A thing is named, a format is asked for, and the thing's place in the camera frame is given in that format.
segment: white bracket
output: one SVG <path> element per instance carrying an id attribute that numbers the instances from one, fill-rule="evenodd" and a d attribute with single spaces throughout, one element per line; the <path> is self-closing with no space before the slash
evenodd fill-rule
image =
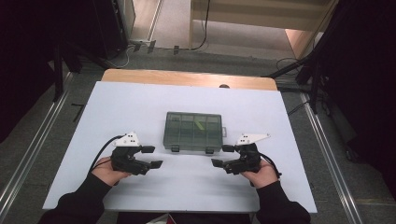
<path id="1" fill-rule="evenodd" d="M 249 145 L 269 137 L 271 137 L 269 133 L 242 133 L 241 137 L 239 137 L 238 141 L 236 142 L 236 145 Z"/>
<path id="2" fill-rule="evenodd" d="M 135 132 L 127 133 L 120 139 L 113 142 L 114 147 L 139 147 L 140 142 Z"/>

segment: green translucent box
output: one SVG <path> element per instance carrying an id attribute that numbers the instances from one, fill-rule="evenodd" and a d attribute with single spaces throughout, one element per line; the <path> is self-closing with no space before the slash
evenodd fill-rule
<path id="1" fill-rule="evenodd" d="M 204 151 L 213 154 L 221 150 L 221 115 L 168 112 L 163 145 L 173 152 Z"/>

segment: white tabletop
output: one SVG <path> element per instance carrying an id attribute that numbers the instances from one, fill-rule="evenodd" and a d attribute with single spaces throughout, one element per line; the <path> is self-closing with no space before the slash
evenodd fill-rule
<path id="1" fill-rule="evenodd" d="M 137 153 L 141 161 L 163 161 L 158 170 L 121 180 L 105 197 L 105 208 L 116 211 L 255 212 L 258 196 L 247 179 L 227 175 L 211 159 L 235 160 L 239 154 L 180 151 L 163 147 L 168 111 L 220 114 L 227 129 L 224 144 L 234 145 L 242 133 L 269 133 L 257 143 L 283 175 L 281 184 L 291 201 L 308 212 L 317 208 L 306 179 L 287 111 L 278 91 L 97 82 L 52 183 L 44 209 L 75 191 L 100 148 L 112 137 L 135 131 L 152 154 Z M 103 152 L 110 156 L 113 146 Z"/>

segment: forearm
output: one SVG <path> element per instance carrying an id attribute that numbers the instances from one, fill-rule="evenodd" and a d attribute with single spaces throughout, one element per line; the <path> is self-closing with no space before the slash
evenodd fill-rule
<path id="1" fill-rule="evenodd" d="M 88 174 L 75 192 L 62 196 L 58 205 L 46 212 L 38 223 L 96 223 L 105 210 L 103 199 L 110 190 L 109 185 Z"/>
<path id="2" fill-rule="evenodd" d="M 260 198 L 260 210 L 257 219 L 260 223 L 309 223 L 309 213 L 296 202 L 289 201 L 280 182 L 276 181 L 257 189 Z"/>

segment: person's arm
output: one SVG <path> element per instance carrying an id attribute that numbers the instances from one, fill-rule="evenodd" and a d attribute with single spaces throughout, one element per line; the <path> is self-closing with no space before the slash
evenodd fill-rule
<path id="1" fill-rule="evenodd" d="M 107 193 L 114 184 L 129 175 L 113 171 L 110 158 L 102 158 L 97 164 L 81 186 L 75 192 L 62 196 L 58 205 L 46 212 L 38 224 L 97 222 L 105 211 L 103 199 Z"/>
<path id="2" fill-rule="evenodd" d="M 242 173 L 259 194 L 260 210 L 256 216 L 260 223 L 310 223 L 309 213 L 299 203 L 289 201 L 271 164 L 262 161 L 261 167 L 258 173 Z"/>

